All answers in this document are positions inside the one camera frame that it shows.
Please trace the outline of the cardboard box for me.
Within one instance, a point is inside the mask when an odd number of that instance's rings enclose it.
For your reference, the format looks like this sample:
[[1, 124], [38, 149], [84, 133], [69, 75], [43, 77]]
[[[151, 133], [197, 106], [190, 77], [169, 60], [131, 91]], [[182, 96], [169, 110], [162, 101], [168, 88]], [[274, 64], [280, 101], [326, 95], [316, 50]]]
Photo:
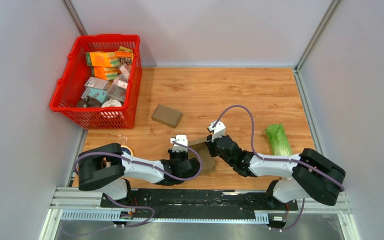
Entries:
[[201, 158], [202, 170], [200, 175], [208, 175], [216, 170], [216, 161], [213, 157], [211, 157], [206, 146], [206, 141], [206, 137], [188, 141], [188, 146], [195, 150]]
[[183, 113], [181, 111], [159, 104], [151, 115], [151, 119], [155, 122], [175, 129], [178, 126], [182, 116]]

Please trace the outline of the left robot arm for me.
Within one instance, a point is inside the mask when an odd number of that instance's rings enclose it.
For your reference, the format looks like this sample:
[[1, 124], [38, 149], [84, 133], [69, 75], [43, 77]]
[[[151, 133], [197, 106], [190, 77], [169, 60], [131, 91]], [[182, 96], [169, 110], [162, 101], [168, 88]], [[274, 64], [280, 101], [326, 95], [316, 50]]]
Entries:
[[133, 201], [128, 178], [144, 180], [160, 186], [174, 186], [195, 179], [202, 171], [201, 157], [190, 158], [191, 148], [168, 150], [169, 159], [147, 160], [122, 150], [119, 143], [111, 143], [80, 153], [74, 163], [78, 189], [99, 191], [110, 196], [120, 207]]

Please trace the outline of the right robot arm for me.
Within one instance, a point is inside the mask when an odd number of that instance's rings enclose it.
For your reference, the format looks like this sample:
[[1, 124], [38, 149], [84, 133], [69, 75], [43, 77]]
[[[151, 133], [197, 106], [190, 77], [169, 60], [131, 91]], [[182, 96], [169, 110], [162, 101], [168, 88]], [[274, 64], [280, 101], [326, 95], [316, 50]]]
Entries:
[[208, 135], [205, 144], [212, 157], [220, 157], [240, 176], [279, 177], [265, 195], [266, 205], [273, 210], [306, 198], [334, 206], [344, 191], [345, 170], [312, 148], [288, 156], [265, 155], [241, 149], [228, 135]]

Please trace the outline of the teal box in basket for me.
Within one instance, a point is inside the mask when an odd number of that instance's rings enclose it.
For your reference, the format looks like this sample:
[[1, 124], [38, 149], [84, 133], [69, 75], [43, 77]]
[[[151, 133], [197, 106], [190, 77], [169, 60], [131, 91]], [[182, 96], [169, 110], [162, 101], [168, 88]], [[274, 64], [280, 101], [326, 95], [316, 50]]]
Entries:
[[81, 99], [87, 101], [90, 98], [98, 100], [101, 104], [110, 99], [106, 90], [87, 87], [81, 95]]

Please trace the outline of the orange green box lower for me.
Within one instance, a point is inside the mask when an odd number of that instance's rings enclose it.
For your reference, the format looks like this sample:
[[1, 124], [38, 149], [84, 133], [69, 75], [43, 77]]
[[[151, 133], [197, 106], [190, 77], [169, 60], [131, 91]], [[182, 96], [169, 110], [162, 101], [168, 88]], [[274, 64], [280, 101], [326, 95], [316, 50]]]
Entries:
[[119, 72], [116, 67], [92, 66], [91, 74], [95, 78], [112, 81], [119, 75]]

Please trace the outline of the orange green box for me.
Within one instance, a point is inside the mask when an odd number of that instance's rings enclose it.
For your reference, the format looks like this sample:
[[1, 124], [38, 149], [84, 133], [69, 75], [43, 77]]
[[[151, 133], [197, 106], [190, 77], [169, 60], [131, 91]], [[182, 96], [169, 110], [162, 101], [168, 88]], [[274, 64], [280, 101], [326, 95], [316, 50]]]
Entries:
[[112, 81], [119, 75], [119, 72], [116, 67], [92, 66], [91, 74], [95, 78]]
[[121, 63], [115, 52], [92, 51], [85, 53], [86, 64], [91, 67], [117, 67]]

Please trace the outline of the orange green box upper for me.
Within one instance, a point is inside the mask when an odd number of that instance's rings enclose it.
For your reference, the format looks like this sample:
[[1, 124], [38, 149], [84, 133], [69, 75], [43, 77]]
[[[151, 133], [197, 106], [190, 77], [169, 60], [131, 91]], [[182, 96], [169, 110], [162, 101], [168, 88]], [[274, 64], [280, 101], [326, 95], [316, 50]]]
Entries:
[[115, 52], [92, 51], [85, 53], [86, 64], [91, 67], [117, 67], [121, 63]]

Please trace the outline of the green napa cabbage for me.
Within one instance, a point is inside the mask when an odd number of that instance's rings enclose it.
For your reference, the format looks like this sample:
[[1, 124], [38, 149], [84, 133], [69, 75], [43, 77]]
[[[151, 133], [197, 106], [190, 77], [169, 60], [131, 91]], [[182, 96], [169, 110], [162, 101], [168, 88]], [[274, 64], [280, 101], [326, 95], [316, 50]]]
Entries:
[[282, 123], [271, 124], [265, 129], [271, 147], [271, 153], [275, 156], [293, 155], [285, 129]]

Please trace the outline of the white tape roll in basket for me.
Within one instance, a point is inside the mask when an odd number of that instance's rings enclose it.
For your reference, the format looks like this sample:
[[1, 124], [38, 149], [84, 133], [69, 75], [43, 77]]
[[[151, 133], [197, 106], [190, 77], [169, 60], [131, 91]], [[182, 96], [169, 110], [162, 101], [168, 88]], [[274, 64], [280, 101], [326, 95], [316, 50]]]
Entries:
[[109, 108], [109, 107], [119, 108], [122, 106], [123, 104], [116, 99], [110, 99], [101, 105], [102, 108]]

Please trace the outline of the clear packet in basket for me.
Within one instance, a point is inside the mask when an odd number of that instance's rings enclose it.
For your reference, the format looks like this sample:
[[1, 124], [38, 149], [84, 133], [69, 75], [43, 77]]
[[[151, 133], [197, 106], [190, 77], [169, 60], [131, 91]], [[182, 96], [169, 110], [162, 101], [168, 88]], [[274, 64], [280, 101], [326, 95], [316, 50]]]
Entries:
[[107, 91], [109, 98], [124, 103], [128, 85], [128, 79], [124, 75], [117, 76]]

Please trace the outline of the grey packet in basket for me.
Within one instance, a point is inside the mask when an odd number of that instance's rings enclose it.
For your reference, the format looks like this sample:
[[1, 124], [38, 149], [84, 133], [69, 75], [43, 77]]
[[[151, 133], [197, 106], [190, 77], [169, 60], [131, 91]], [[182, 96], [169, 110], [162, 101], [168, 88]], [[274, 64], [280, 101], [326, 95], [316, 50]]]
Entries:
[[111, 82], [105, 79], [90, 77], [84, 84], [85, 88], [93, 88], [98, 90], [107, 91], [111, 85]]

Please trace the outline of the colourful snack packet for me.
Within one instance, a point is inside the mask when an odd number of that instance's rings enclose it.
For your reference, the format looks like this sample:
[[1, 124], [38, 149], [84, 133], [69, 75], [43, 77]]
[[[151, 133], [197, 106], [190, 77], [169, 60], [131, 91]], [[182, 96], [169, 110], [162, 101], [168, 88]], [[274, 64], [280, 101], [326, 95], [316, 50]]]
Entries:
[[120, 46], [114, 53], [121, 65], [132, 65], [134, 60], [134, 51], [132, 49]]

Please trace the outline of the red plastic shopping basket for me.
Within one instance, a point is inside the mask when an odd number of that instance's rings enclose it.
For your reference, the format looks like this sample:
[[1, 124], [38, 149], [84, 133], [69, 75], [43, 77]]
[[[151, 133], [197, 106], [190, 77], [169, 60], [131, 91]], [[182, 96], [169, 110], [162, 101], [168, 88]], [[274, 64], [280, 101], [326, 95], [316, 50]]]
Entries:
[[[67, 64], [56, 87], [49, 107], [84, 129], [132, 129], [135, 126], [142, 79], [141, 39], [136, 34], [98, 34], [79, 36], [67, 56]], [[85, 83], [92, 70], [87, 65], [88, 52], [113, 52], [120, 46], [133, 51], [125, 102], [121, 107], [78, 107]]]

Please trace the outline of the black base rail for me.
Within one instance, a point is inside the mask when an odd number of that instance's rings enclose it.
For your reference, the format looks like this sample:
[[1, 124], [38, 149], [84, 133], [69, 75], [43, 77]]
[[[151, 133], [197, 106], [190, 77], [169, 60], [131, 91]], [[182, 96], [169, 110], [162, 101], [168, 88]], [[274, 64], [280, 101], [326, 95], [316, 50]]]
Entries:
[[202, 190], [135, 188], [127, 198], [113, 204], [98, 191], [59, 187], [51, 208], [62, 209], [63, 220], [139, 223], [146, 219], [160, 223], [285, 223], [297, 213], [296, 200], [268, 204], [263, 190]]

